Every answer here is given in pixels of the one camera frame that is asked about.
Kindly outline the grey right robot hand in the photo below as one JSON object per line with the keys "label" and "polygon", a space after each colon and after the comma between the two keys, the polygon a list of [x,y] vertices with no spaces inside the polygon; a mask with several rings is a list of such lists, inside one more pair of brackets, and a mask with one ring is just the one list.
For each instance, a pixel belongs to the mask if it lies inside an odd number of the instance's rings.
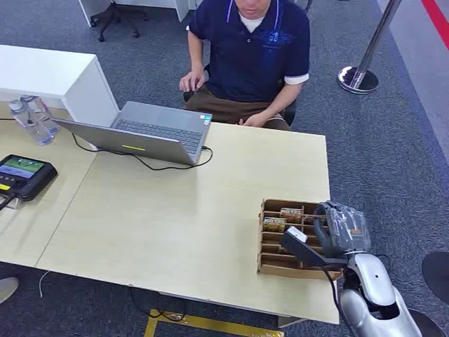
{"label": "grey right robot hand", "polygon": [[367,252],[371,246],[364,212],[335,201],[316,206],[313,211],[313,228],[326,258]]}

